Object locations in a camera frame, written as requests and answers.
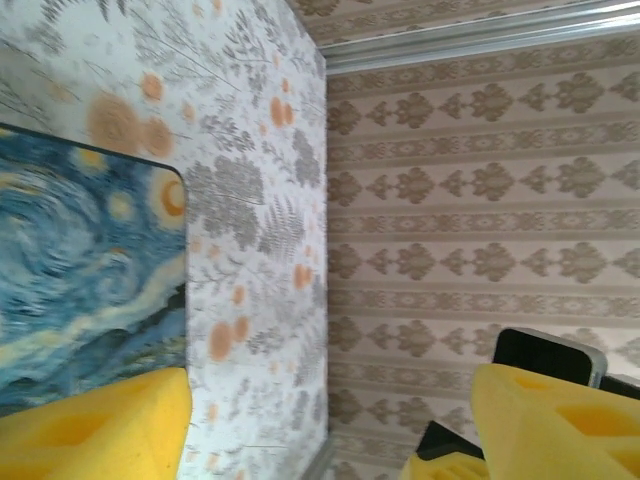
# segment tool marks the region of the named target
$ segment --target wallpaper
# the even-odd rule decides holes
[[[0,231],[0,416],[185,365],[173,171],[2,129]]]
[[[588,0],[288,0],[319,45],[441,27]]]
[[[396,478],[526,326],[640,377],[640,36],[329,79],[338,478]]]
[[[179,478],[297,478],[327,423],[324,59],[284,1],[0,6],[0,121],[184,180]]]

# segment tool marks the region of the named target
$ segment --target yellow foam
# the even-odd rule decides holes
[[[424,461],[413,454],[405,463],[400,480],[488,480],[486,464],[479,458],[455,452]]]
[[[0,419],[0,479],[174,480],[191,418],[166,368]]]
[[[491,364],[471,403],[491,480],[640,478],[637,400]]]

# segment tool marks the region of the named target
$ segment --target starry night painting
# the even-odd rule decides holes
[[[172,170],[0,129],[0,416],[185,365]]]

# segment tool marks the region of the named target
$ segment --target black object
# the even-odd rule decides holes
[[[500,332],[493,363],[595,388],[607,371],[600,350],[529,328]]]
[[[464,453],[484,460],[484,454],[480,447],[440,425],[438,422],[429,422],[422,436],[422,440],[420,440],[420,445],[418,445],[416,449],[418,457],[427,462],[454,452]]]
[[[616,378],[610,375],[605,377],[600,382],[600,390],[605,392],[615,393],[616,395],[622,395],[623,397],[633,398],[640,400],[640,387],[630,382],[625,382],[620,378]]]

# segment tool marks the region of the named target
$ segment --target foam block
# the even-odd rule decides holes
[[[472,408],[491,480],[637,480],[640,402],[482,365]]]
[[[0,479],[174,480],[191,418],[166,368],[0,419]]]
[[[405,463],[400,480],[489,480],[484,461],[454,452],[424,461],[413,454]]]

